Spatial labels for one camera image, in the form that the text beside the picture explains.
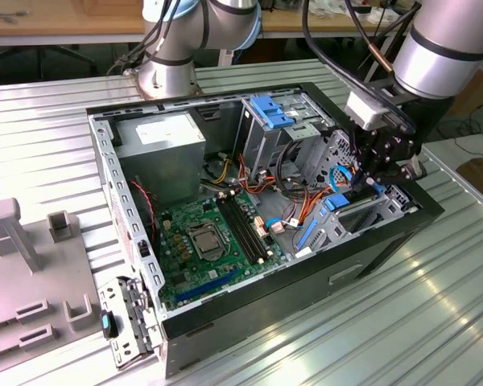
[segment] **open computer tower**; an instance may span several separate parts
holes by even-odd
[[[132,268],[99,289],[123,369],[179,371],[372,273],[442,208],[416,183],[353,191],[353,123],[313,84],[88,110]]]

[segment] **white connector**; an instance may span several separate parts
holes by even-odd
[[[289,224],[291,227],[297,228],[299,226],[299,221],[297,219],[290,219]]]

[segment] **blue plastic clip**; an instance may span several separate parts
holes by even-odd
[[[269,96],[253,96],[250,98],[250,101],[259,116],[266,121],[269,128],[278,129],[295,124],[295,121],[286,115]]]
[[[330,211],[335,211],[339,207],[344,207],[345,205],[350,204],[349,200],[346,199],[345,196],[342,194],[332,195],[331,197],[325,199],[324,203]]]

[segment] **yellow wire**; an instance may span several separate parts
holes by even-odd
[[[225,177],[227,176],[227,169],[229,168],[229,164],[231,163],[230,160],[225,160],[225,163],[224,163],[224,170],[222,171],[222,175],[220,177],[218,177],[217,179],[215,179],[213,181],[213,183],[221,183]]]

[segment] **blue latch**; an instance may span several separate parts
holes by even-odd
[[[109,328],[109,315],[102,315],[102,328]]]
[[[324,203],[330,211],[335,211],[339,207],[344,207],[345,205],[350,204],[349,200],[346,199],[344,195],[332,195],[325,199]]]
[[[381,195],[385,192],[385,188],[381,185],[378,185],[377,183],[374,183],[372,187],[376,190],[379,197],[381,197]]]
[[[250,101],[259,116],[266,121],[268,127],[271,129],[278,129],[295,124],[295,121],[286,115],[279,105],[269,96],[253,96],[250,98]]]

